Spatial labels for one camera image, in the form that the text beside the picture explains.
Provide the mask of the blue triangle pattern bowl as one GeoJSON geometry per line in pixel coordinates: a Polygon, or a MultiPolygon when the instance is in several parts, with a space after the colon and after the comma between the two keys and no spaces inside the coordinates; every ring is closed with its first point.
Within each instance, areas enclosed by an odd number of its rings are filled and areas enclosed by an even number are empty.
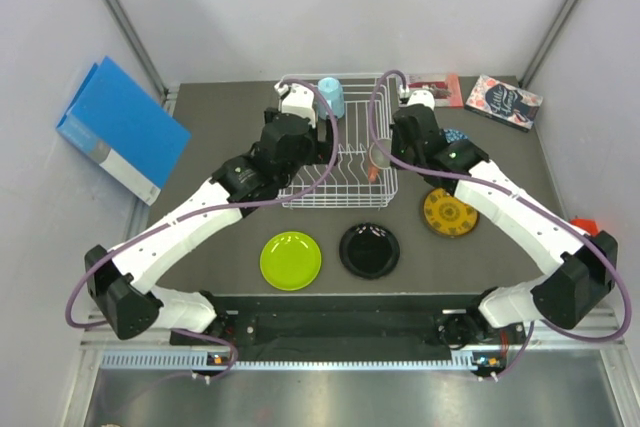
{"type": "Polygon", "coordinates": [[[459,140],[467,140],[468,136],[456,129],[444,129],[445,139],[448,143],[453,143],[459,140]]]}

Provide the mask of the salmon dotted mug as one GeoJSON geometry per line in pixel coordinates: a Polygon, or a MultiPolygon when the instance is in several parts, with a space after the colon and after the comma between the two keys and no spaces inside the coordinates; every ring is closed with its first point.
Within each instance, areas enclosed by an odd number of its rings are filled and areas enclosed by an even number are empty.
{"type": "Polygon", "coordinates": [[[369,145],[367,158],[367,179],[370,183],[373,183],[381,171],[390,167],[390,160],[383,154],[375,142],[369,145]]]}

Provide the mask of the yellow patterned plate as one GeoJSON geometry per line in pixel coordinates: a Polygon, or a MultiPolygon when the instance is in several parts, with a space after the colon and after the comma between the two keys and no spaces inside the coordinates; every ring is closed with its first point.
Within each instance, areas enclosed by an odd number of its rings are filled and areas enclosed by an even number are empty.
{"type": "Polygon", "coordinates": [[[453,197],[443,188],[428,192],[421,209],[426,226],[432,232],[448,238],[470,234],[480,219],[476,209],[453,197]]]}

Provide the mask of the lime green plate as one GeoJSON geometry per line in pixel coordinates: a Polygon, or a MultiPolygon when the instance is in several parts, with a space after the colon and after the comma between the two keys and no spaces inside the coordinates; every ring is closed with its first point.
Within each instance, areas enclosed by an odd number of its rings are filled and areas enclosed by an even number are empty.
{"type": "Polygon", "coordinates": [[[319,275],[322,253],[308,234],[286,231],[266,242],[259,264],[262,277],[269,285],[293,292],[308,287],[319,275]]]}

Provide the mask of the black plate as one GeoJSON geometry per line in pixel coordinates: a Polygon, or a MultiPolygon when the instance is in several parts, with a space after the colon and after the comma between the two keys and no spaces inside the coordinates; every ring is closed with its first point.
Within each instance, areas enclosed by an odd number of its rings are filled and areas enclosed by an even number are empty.
{"type": "Polygon", "coordinates": [[[339,243],[339,257],[351,274],[375,280],[391,273],[400,260],[400,245],[395,235],[375,223],[349,227],[339,243]]]}

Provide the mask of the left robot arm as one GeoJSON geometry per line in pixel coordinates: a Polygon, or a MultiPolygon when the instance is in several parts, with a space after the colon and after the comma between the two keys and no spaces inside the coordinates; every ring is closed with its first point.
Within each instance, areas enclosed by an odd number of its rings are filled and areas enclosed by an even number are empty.
{"type": "Polygon", "coordinates": [[[277,203],[279,192],[307,165],[332,167],[338,153],[335,119],[318,139],[311,121],[274,108],[265,112],[260,139],[224,162],[160,221],[129,241],[85,255],[87,287],[120,340],[150,328],[194,332],[205,343],[226,334],[227,321],[205,292],[161,288],[158,280],[200,244],[254,212],[277,203]]]}

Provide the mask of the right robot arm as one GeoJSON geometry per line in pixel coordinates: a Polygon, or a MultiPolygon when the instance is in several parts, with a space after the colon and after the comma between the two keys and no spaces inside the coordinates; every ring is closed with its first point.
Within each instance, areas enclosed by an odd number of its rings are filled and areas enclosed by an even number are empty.
{"type": "Polygon", "coordinates": [[[468,139],[448,142],[433,108],[400,108],[391,125],[394,165],[419,168],[426,182],[471,206],[518,244],[541,277],[485,291],[466,327],[487,343],[503,327],[542,320],[570,330],[613,289],[609,272],[617,241],[595,236],[556,216],[513,183],[489,155],[468,139]]]}

